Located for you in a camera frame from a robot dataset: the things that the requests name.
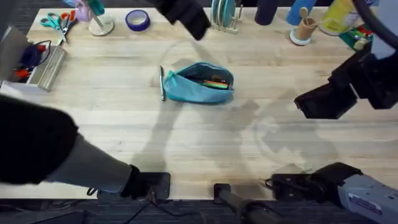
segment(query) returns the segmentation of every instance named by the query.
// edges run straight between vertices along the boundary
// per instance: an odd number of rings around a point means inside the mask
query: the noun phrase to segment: marker
[[[159,78],[160,78],[160,94],[162,97],[162,101],[166,101],[166,97],[164,94],[164,88],[163,88],[163,77],[164,77],[164,70],[162,66],[159,66]]]

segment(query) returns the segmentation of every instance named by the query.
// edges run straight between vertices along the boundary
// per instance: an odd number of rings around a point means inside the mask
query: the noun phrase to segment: sticker
[[[380,205],[374,203],[374,202],[370,202],[369,200],[366,200],[364,198],[361,198],[360,196],[357,196],[355,194],[351,194],[348,193],[348,198],[350,200],[351,203],[354,203],[356,205],[359,205],[363,208],[368,209],[369,211],[372,211],[378,215],[382,215],[381,212],[381,207]]]

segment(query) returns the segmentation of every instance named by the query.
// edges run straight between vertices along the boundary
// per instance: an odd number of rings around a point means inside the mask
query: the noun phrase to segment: teal pouch
[[[220,78],[228,83],[227,89],[203,86],[193,80]],[[169,71],[163,80],[164,90],[171,100],[191,103],[225,103],[232,99],[234,77],[227,69],[199,62],[179,71]]]

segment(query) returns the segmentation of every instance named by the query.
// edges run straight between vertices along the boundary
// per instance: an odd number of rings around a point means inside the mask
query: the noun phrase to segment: water bottle
[[[278,0],[258,0],[255,21],[262,26],[269,25],[278,9]]]

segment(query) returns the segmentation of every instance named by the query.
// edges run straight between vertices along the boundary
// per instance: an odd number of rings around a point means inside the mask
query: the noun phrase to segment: wooden table
[[[93,37],[83,23],[73,28],[51,93],[12,94],[65,110],[89,141],[117,159],[143,171],[170,172],[171,198],[212,198],[213,184],[225,182],[243,197],[272,199],[258,179],[313,172],[335,161],[398,188],[396,109],[375,111],[360,101],[341,119],[327,121],[305,119],[293,103],[353,54],[339,38],[316,31],[310,45],[297,47],[287,38],[288,8],[280,8],[269,26],[257,25],[256,9],[245,8],[238,35],[209,30],[196,42],[155,9],[146,9],[151,27],[133,32],[124,23],[131,10],[106,10],[116,18],[106,37]],[[39,18],[63,11],[40,10],[29,39],[56,41],[58,34]],[[316,8],[312,16],[319,19],[324,11]],[[161,102],[159,65],[176,70],[199,61],[234,74],[234,100],[219,106]],[[86,188],[49,183],[2,185],[0,197],[93,198]]]

